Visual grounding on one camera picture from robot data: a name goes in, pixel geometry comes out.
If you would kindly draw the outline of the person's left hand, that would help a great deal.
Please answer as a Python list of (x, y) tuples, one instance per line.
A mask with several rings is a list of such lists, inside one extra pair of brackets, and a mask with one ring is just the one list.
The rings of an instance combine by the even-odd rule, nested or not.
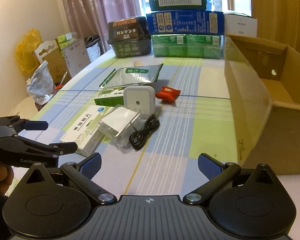
[(0, 165), (0, 194), (5, 195), (12, 185), (14, 178), (13, 168), (11, 166)]

